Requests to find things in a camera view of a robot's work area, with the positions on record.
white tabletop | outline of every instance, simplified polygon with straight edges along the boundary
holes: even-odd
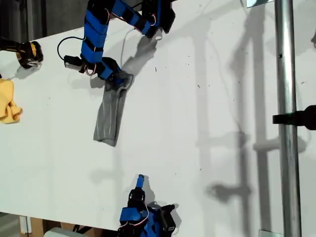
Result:
[[[19,123],[0,124],[1,212],[115,230],[144,174],[147,202],[178,204],[179,236],[283,232],[277,140],[262,143],[278,137],[274,4],[173,5],[170,34],[145,64],[133,62],[142,69],[116,148],[93,140],[102,82],[65,69],[56,52],[61,39],[82,37],[83,29],[38,40],[44,63],[33,73],[18,69],[14,53],[0,52],[0,72],[13,78],[24,110]],[[316,103],[315,11],[315,1],[295,1],[298,109]],[[131,29],[111,21],[104,55],[120,64]],[[123,63],[140,38],[137,31],[126,36]],[[79,55],[80,45],[67,40],[61,54]],[[316,137],[304,128],[299,136],[303,236],[314,237]]]

gray sock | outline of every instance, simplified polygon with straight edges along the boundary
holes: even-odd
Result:
[[[104,87],[103,100],[99,108],[93,139],[115,147],[119,137],[120,122],[127,91],[134,82],[134,75],[121,71],[117,75],[123,83],[110,88]]]

yellow towel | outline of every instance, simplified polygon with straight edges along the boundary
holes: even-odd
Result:
[[[0,79],[0,121],[13,123],[20,120],[22,109],[13,101],[13,82]]]

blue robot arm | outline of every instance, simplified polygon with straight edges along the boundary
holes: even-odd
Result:
[[[171,216],[174,205],[157,209],[145,203],[145,192],[142,190],[144,176],[139,175],[135,189],[129,193],[127,207],[120,216],[120,237],[171,237],[175,223]]]
[[[144,0],[142,15],[122,0],[89,0],[84,21],[84,38],[79,57],[65,56],[65,67],[121,84],[121,69],[114,59],[103,57],[110,14],[134,26],[141,34],[152,38],[159,28],[166,33],[175,19],[170,0]]]

silver pole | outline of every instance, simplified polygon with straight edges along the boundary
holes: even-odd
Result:
[[[278,114],[296,111],[293,1],[275,0]],[[285,237],[301,237],[297,127],[279,125]]]

